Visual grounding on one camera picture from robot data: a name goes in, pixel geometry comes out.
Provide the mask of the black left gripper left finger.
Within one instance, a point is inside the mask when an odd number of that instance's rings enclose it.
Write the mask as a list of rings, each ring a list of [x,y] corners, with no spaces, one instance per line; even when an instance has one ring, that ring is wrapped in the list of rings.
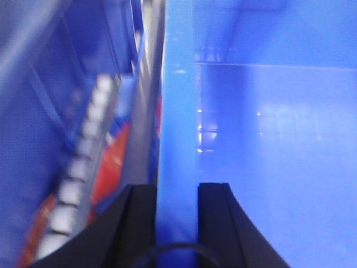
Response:
[[[127,185],[72,240],[31,267],[131,267],[155,245],[156,187]]]

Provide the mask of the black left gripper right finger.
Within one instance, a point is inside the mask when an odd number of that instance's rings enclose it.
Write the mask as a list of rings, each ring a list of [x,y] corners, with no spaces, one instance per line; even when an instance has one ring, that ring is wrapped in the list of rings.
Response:
[[[221,267],[289,267],[259,232],[227,183],[198,187],[199,243]]]

